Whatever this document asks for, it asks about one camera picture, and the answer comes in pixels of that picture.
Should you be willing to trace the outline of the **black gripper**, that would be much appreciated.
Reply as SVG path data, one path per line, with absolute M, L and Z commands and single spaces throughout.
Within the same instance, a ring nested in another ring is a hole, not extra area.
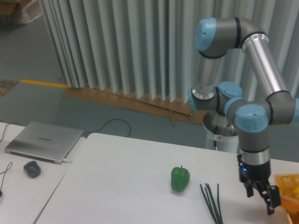
M 251 165 L 244 161 L 241 154 L 237 155 L 239 180 L 244 184 L 247 197 L 254 195 L 255 188 L 266 203 L 268 215 L 275 213 L 275 208 L 281 205 L 279 187 L 269 184 L 271 174 L 270 161 L 260 165 Z

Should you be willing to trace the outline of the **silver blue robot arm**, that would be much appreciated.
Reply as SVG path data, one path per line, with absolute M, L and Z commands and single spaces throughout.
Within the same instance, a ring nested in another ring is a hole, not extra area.
M 200 72 L 188 91 L 193 111 L 212 110 L 224 116 L 238 136 L 239 180 L 247 196 L 254 190 L 264 199 L 267 214 L 281 204 L 276 185 L 270 185 L 270 125 L 298 122 L 299 101 L 291 96 L 273 60 L 265 31 L 247 18 L 202 19 L 196 29 L 196 49 L 201 55 Z M 240 86 L 222 82 L 215 86 L 220 59 L 229 49 L 241 49 L 249 58 L 262 88 L 263 102 L 247 101 Z

